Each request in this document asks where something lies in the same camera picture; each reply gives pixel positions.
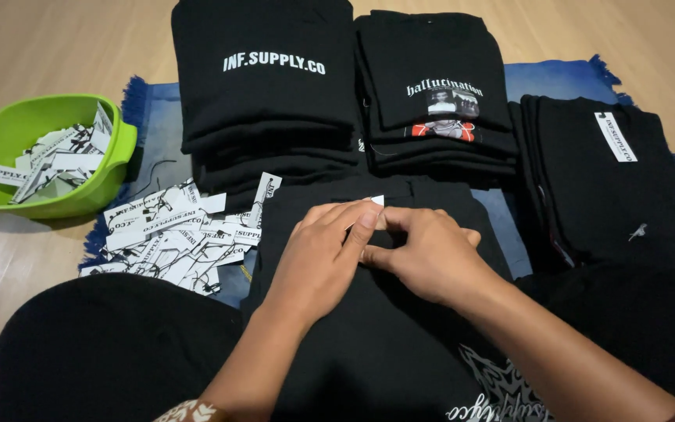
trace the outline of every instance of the green bowl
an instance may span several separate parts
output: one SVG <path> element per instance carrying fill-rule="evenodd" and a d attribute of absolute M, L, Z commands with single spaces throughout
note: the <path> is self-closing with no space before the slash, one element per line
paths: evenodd
<path fill-rule="evenodd" d="M 92 126 L 97 103 L 113 121 L 111 141 L 100 166 L 79 188 L 54 199 L 9 205 L 15 186 L 0 184 L 0 212 L 27 218 L 61 218 L 95 213 L 118 193 L 127 162 L 137 141 L 137 128 L 124 123 L 116 104 L 100 95 L 48 95 L 18 101 L 0 110 L 0 165 L 14 167 L 14 159 L 50 131 L 75 123 Z"/>

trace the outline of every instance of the blue rug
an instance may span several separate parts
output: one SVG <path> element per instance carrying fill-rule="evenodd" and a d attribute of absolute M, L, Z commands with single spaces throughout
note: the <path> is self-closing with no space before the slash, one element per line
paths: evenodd
<path fill-rule="evenodd" d="M 596 54 L 591 60 L 562 62 L 549 60 L 541 63 L 505 64 L 507 97 L 520 101 L 522 95 L 547 95 L 557 99 L 585 97 L 614 104 L 633 104 L 624 93 L 617 94 L 614 86 L 621 80 L 609 72 L 606 64 Z M 140 77 L 132 77 L 121 102 L 123 118 L 138 128 L 137 148 L 143 148 L 139 176 L 132 183 L 125 183 L 112 208 L 135 197 L 151 194 L 191 177 L 191 162 L 180 152 L 182 139 L 182 111 L 179 101 L 179 84 L 149 85 Z M 514 225 L 514 219 L 499 189 L 474 191 L 473 196 L 486 206 L 494 233 L 502 246 L 512 275 L 517 278 L 532 273 L 530 259 Z M 105 264 L 99 254 L 106 243 L 108 228 L 100 214 L 93 231 L 85 241 L 86 256 L 78 268 Z M 218 268 L 221 291 L 216 300 L 236 308 L 239 300 L 249 292 L 250 274 L 254 268 L 256 250 L 247 254 L 244 265 Z"/>

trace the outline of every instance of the wooden floor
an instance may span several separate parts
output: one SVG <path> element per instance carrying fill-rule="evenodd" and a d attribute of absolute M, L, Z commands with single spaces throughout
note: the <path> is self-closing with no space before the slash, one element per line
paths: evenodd
<path fill-rule="evenodd" d="M 84 91 L 114 101 L 129 77 L 176 82 L 176 0 L 0 0 L 0 107 Z M 601 53 L 675 152 L 675 2 L 666 0 L 354 0 L 371 9 L 482 16 L 505 63 Z M 180 139 L 169 139 L 180 142 Z M 89 219 L 36 223 L 0 215 L 0 331 L 30 297 L 77 275 Z"/>

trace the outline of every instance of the hand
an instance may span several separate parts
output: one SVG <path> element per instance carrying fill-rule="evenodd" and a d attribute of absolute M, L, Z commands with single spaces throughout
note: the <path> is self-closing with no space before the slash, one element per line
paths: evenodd
<path fill-rule="evenodd" d="M 332 311 L 353 280 L 381 210 L 369 199 L 310 209 L 293 228 L 262 306 L 294 315 L 305 329 Z"/>
<path fill-rule="evenodd" d="M 395 274 L 410 291 L 430 302 L 454 307 L 453 301 L 474 293 L 496 273 L 475 251 L 481 234 L 461 228 L 442 209 L 387 207 L 378 226 L 406 231 L 397 249 L 367 245 L 361 262 Z"/>

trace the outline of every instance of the fingernail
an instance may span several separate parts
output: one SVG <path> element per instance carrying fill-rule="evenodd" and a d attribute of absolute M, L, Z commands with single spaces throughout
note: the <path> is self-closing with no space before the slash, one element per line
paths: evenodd
<path fill-rule="evenodd" d="M 361 217 L 359 217 L 359 224 L 364 227 L 374 228 L 374 226 L 377 224 L 378 216 L 379 214 L 374 211 L 367 211 L 366 213 L 361 214 Z"/>

